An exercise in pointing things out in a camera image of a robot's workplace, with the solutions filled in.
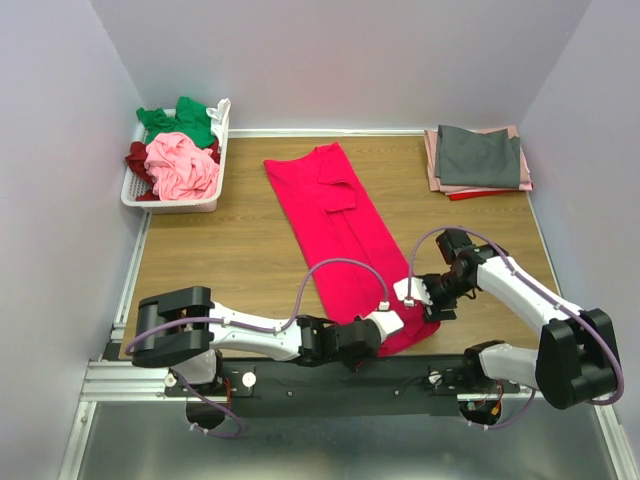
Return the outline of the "crimson red t shirt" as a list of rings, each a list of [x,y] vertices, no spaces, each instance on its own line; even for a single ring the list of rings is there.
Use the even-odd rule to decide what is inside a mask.
[[[406,277],[408,263],[338,143],[295,160],[264,161],[268,181],[308,266],[347,258],[371,266],[388,288]],[[329,319],[347,324],[383,300],[377,278],[351,264],[313,274]]]

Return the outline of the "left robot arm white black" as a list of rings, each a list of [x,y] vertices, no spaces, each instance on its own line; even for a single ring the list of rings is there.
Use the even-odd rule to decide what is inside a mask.
[[[134,366],[167,368],[209,395],[223,382],[223,350],[302,367],[357,363],[376,355],[398,326],[386,302],[347,324],[309,315],[277,320],[225,307],[211,299],[210,288],[193,286],[141,300],[126,353]]]

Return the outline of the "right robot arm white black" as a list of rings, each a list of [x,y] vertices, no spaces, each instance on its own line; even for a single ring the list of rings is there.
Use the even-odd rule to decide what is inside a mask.
[[[431,230],[449,269],[443,274],[410,274],[406,296],[418,300],[428,322],[455,318],[457,302],[476,293],[492,295],[537,336],[534,349],[488,341],[463,354],[460,379],[480,392],[494,381],[509,381],[541,393],[554,408],[580,403],[616,403],[625,390],[611,318],[583,309],[534,279],[497,243],[463,227]]]

